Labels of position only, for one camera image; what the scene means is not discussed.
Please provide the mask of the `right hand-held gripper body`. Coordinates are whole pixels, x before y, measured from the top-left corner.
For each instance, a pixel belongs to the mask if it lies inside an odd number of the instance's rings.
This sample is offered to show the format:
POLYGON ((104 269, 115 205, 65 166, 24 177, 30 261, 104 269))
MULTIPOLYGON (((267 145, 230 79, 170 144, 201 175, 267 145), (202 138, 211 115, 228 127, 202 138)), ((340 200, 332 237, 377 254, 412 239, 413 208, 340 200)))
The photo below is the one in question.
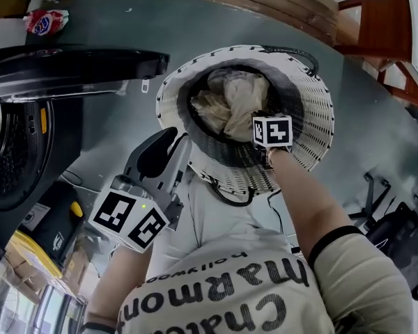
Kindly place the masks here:
POLYGON ((271 168, 269 153, 280 149, 289 151, 293 145, 293 123, 290 116, 252 116, 252 143, 265 168, 271 168))

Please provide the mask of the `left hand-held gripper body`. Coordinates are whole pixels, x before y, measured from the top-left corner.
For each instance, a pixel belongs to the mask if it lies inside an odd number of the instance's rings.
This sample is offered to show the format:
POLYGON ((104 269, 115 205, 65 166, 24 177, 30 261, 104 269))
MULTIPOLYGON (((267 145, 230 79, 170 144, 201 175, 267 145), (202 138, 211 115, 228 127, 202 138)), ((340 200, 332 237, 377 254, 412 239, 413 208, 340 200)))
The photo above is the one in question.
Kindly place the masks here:
POLYGON ((179 184, 117 175, 97 197, 88 222, 117 244, 144 253, 163 230, 176 230, 183 210, 179 184))

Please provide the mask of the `white laundry basket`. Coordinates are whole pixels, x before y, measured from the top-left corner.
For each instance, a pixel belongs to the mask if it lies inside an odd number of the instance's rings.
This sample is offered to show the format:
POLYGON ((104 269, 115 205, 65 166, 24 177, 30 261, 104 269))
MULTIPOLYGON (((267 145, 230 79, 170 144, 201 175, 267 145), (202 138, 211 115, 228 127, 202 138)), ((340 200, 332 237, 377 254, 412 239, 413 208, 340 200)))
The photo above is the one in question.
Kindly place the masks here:
POLYGON ((258 73, 269 83, 265 113, 292 119, 291 153, 312 170, 330 149, 334 108, 330 91, 318 75, 318 61, 305 51, 267 45, 235 45, 197 56, 165 78, 156 96, 162 128, 176 127, 192 141, 189 165, 212 192, 234 207, 278 189, 263 151, 210 130, 192 99, 208 87, 211 72, 228 68, 258 73))

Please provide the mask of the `cream clothes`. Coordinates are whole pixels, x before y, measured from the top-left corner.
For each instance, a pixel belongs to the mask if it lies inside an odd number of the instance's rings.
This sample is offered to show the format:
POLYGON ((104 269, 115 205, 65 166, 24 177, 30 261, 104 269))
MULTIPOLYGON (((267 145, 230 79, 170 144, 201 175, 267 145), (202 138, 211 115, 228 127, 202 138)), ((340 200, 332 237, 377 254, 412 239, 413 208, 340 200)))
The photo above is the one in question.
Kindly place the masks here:
POLYGON ((267 104, 268 80, 261 74, 222 68, 208 75, 207 85, 191 105, 208 129, 237 142, 250 142, 251 116, 267 104))

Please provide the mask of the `black washing machine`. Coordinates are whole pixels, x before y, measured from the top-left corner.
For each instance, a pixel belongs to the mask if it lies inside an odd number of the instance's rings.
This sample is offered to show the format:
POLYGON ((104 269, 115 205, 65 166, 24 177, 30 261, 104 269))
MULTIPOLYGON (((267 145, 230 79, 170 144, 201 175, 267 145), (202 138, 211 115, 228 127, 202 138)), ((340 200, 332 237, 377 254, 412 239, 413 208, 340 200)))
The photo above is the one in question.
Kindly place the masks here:
POLYGON ((82 148, 79 98, 0 104, 0 259, 24 217, 82 148))

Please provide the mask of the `person's left forearm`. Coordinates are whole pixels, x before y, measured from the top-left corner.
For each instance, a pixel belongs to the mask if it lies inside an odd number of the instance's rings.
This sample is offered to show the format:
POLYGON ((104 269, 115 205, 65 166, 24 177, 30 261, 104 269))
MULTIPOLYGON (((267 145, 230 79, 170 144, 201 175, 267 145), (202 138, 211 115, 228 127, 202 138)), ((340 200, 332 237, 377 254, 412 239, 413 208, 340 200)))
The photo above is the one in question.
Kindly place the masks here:
POLYGON ((115 329, 119 310, 130 292, 146 279, 152 250, 138 253, 119 246, 88 302, 85 323, 97 323, 115 329))

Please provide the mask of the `person's right forearm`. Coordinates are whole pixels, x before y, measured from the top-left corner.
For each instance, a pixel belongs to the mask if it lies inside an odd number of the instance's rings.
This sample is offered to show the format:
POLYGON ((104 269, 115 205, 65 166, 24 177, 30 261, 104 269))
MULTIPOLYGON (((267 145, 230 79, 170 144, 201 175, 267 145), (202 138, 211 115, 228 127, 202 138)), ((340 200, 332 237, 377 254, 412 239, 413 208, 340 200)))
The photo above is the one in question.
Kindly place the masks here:
POLYGON ((275 148, 268 152, 268 159, 306 259, 329 233, 359 232, 328 190, 292 154, 275 148))

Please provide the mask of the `person's white trousers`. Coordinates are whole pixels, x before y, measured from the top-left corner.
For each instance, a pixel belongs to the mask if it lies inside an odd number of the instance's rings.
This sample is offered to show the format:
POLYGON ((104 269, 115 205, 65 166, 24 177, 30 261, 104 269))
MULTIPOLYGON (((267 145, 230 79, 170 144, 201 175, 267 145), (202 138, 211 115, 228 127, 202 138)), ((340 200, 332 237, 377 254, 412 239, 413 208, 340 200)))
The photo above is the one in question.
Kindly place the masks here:
POLYGON ((155 240, 149 277, 165 274, 187 256, 202 254, 206 260, 233 249, 291 251, 286 236, 262 227, 250 206, 233 207, 222 202, 192 169, 187 169, 176 193, 184 209, 177 228, 163 230, 155 240))

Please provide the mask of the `black bin with yellow lid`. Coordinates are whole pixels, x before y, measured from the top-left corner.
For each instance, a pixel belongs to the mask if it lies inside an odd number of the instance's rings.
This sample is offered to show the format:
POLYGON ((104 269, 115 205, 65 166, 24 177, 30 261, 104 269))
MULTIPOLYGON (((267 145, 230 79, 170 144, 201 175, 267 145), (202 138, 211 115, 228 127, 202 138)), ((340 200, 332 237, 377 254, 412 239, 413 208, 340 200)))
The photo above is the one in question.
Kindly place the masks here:
POLYGON ((62 278, 68 251, 84 220, 76 189, 55 182, 31 208, 10 244, 46 276, 62 278))

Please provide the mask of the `brown cardboard box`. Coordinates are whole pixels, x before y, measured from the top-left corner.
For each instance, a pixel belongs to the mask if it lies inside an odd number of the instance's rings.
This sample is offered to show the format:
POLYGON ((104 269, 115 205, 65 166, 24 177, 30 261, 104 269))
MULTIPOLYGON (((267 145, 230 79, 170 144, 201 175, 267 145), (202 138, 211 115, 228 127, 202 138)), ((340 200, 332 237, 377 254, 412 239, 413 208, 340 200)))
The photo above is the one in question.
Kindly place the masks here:
POLYGON ((39 246, 34 250, 21 241, 10 241, 5 260, 12 268, 9 280, 16 280, 13 285, 34 303, 39 302, 39 292, 48 285, 88 301, 99 281, 95 266, 81 246, 58 265, 39 246))

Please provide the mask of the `black round washer door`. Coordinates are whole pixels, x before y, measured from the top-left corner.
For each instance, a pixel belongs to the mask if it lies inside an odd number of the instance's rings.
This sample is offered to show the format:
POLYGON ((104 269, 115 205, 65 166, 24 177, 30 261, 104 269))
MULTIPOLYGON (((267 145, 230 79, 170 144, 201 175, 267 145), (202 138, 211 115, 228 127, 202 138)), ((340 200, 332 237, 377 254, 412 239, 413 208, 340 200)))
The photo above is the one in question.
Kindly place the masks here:
POLYGON ((131 80, 165 74, 169 60, 156 51, 78 44, 2 48, 0 103, 124 95, 131 80))

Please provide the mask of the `person's cream printed shirt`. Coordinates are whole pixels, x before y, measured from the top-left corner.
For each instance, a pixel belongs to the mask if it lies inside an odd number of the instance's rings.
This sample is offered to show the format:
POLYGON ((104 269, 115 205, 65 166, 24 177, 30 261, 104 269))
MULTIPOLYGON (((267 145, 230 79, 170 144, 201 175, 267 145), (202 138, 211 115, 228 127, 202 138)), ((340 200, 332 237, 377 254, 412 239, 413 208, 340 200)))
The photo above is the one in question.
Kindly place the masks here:
POLYGON ((136 286, 116 316, 82 333, 413 333, 405 278, 351 225, 325 235, 308 260, 263 230, 214 240, 136 286))

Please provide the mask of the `white-topped brown table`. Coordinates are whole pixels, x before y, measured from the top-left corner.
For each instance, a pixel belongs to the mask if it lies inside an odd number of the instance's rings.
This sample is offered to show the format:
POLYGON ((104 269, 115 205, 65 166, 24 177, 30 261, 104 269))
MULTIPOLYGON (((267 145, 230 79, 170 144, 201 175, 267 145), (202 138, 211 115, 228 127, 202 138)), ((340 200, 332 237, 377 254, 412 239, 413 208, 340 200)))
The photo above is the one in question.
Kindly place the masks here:
POLYGON ((418 0, 339 2, 339 10, 356 7, 361 8, 357 39, 334 48, 345 56, 377 60, 378 82, 418 106, 418 0))

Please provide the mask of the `black office chair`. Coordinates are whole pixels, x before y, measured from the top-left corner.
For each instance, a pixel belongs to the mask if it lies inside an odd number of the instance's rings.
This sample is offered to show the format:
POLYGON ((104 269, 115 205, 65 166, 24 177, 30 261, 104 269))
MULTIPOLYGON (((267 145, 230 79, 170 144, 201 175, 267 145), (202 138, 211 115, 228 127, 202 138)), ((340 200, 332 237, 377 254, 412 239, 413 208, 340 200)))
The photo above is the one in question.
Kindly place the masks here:
POLYGON ((368 182, 365 206, 349 217, 355 226, 362 226, 370 242, 393 261, 407 280, 413 299, 418 301, 418 214, 401 202, 393 212, 375 220, 373 215, 392 186, 382 178, 380 184, 384 190, 374 198, 375 178, 367 172, 364 179, 368 182))

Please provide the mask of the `red white detergent bag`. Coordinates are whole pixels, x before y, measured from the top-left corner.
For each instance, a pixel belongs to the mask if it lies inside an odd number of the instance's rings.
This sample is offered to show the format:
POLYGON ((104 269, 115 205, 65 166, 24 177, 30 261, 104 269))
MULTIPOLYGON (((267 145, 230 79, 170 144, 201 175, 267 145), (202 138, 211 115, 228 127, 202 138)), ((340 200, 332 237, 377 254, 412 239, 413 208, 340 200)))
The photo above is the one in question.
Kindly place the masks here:
POLYGON ((26 31, 34 35, 54 35, 61 31, 69 20, 67 10, 37 9, 23 17, 26 31))

